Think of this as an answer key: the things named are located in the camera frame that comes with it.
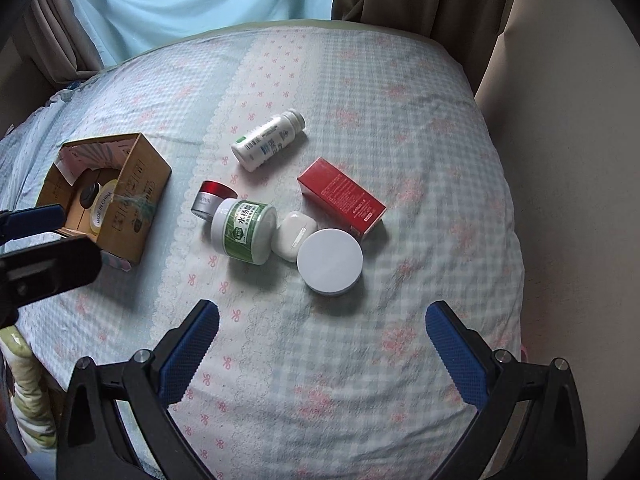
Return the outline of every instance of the open cardboard box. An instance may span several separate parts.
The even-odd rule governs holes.
[[[171,167],[142,134],[74,140],[60,148],[36,205],[61,204],[66,211],[61,235],[86,235],[103,251],[137,264],[170,174]],[[80,193],[92,182],[103,185],[114,178],[113,199],[96,234]],[[116,258],[110,261],[126,268]]]

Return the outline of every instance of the green jar label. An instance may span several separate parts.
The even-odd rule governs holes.
[[[241,200],[234,204],[226,216],[223,243],[226,254],[237,260],[253,263],[251,244],[260,213],[267,204]]]

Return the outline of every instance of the white jar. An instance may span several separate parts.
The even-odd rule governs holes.
[[[243,168],[253,171],[274,153],[290,144],[304,129],[305,120],[302,115],[290,108],[240,137],[231,145],[231,151]]]
[[[298,272],[307,286],[324,296],[338,296],[360,279],[362,249],[340,229],[322,229],[307,238],[298,252]]]
[[[226,198],[211,222],[211,243],[221,253],[261,265],[271,254],[271,237],[278,223],[272,205]]]

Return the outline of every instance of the barcode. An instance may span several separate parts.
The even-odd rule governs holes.
[[[256,138],[254,140],[250,140],[248,143],[244,145],[244,147],[250,150],[252,147],[257,146],[258,144],[260,144],[260,140]]]

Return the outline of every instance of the bed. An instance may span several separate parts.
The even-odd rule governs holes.
[[[254,173],[229,149],[288,107],[306,136]],[[343,22],[219,30],[105,71],[0,141],[0,208],[33,206],[67,140],[143,132],[172,167],[145,254],[32,304],[17,327],[66,386],[76,360],[152,348],[200,298],[221,328],[170,413],[221,480],[426,478],[474,410],[424,329],[446,300],[492,348],[520,355],[524,270],[497,153],[460,66],[435,42]],[[215,254],[190,212],[205,179],[334,226],[296,182],[323,156],[388,206],[350,293],[311,293],[295,266]],[[41,235],[5,251],[56,238]],[[146,463],[153,459],[129,421]]]

